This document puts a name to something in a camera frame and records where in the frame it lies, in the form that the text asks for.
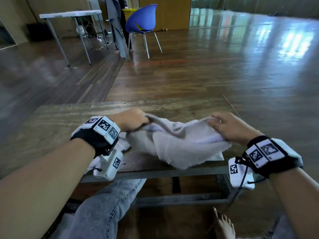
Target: yellow basket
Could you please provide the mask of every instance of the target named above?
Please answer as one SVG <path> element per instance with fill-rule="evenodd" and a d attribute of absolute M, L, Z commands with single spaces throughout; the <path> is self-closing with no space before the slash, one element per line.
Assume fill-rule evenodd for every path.
<path fill-rule="evenodd" d="M 129 9 L 122 9 L 125 15 L 125 19 L 127 19 L 132 15 L 133 12 L 137 11 L 137 9 L 129 8 Z"/>

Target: mirror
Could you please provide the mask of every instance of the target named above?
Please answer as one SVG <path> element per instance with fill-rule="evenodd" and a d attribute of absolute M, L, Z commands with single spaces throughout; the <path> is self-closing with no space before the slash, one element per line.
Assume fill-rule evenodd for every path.
<path fill-rule="evenodd" d="M 0 18 L 0 50 L 17 45 L 11 33 Z"/>

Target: blue chair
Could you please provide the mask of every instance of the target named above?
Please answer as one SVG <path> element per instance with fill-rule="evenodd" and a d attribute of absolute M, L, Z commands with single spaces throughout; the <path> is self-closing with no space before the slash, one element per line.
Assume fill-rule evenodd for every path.
<path fill-rule="evenodd" d="M 153 32 L 153 29 L 156 25 L 155 20 L 155 11 L 157 8 L 157 4 L 151 4 L 146 7 L 142 7 L 138 9 L 137 11 L 133 12 L 132 15 L 127 19 L 125 29 L 129 33 L 129 45 L 130 46 L 130 40 L 131 40 L 131 33 L 141 33 L 143 36 L 143 42 L 144 42 L 144 48 L 147 53 L 148 59 L 150 58 L 148 54 L 148 48 L 147 48 L 147 42 L 146 42 L 146 33 Z M 159 45 L 159 49 L 162 52 L 162 49 L 160 47 L 159 40 L 157 39 L 156 33 L 153 32 L 156 38 L 156 41 Z"/>

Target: wooden floor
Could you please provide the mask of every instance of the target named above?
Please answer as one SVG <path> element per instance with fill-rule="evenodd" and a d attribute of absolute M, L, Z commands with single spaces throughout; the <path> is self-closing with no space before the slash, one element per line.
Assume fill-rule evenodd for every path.
<path fill-rule="evenodd" d="M 147 34 L 150 60 L 142 38 L 134 37 L 136 52 L 123 64 L 105 101 L 160 104 L 162 99 L 222 98 L 249 124 L 286 141 L 302 155 L 305 171 L 319 181 L 319 22 L 227 11 L 215 22 L 222 27 L 209 28 L 207 23 L 215 23 L 205 19 L 199 16 L 192 27 L 206 28 L 159 32 L 163 54 L 153 34 Z M 198 110 L 200 105 L 185 113 Z M 252 237 L 268 229 L 280 209 L 264 182 L 246 191 L 226 214 L 237 236 Z M 132 225 L 123 238 L 209 238 L 210 210 L 132 209 L 119 228 Z"/>
<path fill-rule="evenodd" d="M 62 39 L 70 68 L 54 40 L 0 51 L 0 142 L 44 104 L 102 102 L 124 59 L 90 38 L 89 65 L 79 38 Z"/>
<path fill-rule="evenodd" d="M 105 101 L 157 102 L 160 111 L 163 101 L 178 105 L 202 100 L 203 105 L 189 105 L 179 114 L 191 117 L 208 115 L 207 103 L 223 100 L 249 124 L 300 153 L 305 171 L 319 181 L 319 21 L 229 11 L 218 15 L 217 22 L 198 16 L 195 29 L 158 32 L 163 54 L 154 35 L 147 34 L 150 60 L 142 37 L 133 37 L 135 52 L 122 65 Z M 239 19 L 249 22 L 237 23 Z M 90 67 L 80 43 L 65 46 L 72 69 L 64 69 L 62 55 L 50 42 L 0 52 L 0 133 L 18 127 L 40 104 L 104 100 L 122 60 L 107 50 L 91 51 Z M 151 184 L 159 193 L 168 191 L 163 180 L 150 180 L 146 191 Z M 86 193 L 77 190 L 78 195 Z M 280 210 L 271 185 L 263 182 L 241 195 L 226 215 L 237 236 L 252 237 L 269 228 Z M 211 238 L 205 234 L 211 213 L 212 205 L 130 209 L 120 221 L 118 238 Z"/>

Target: wooden door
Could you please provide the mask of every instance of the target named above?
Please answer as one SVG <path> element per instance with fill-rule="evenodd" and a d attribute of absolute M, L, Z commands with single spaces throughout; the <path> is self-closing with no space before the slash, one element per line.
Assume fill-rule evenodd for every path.
<path fill-rule="evenodd" d="M 164 15 L 165 15 L 165 5 L 164 0 L 139 0 L 140 7 L 145 7 L 150 4 L 157 4 L 156 8 L 156 26 L 154 31 L 163 30 L 164 28 Z"/>
<path fill-rule="evenodd" d="M 164 28 L 168 30 L 188 29 L 192 0 L 164 0 Z"/>

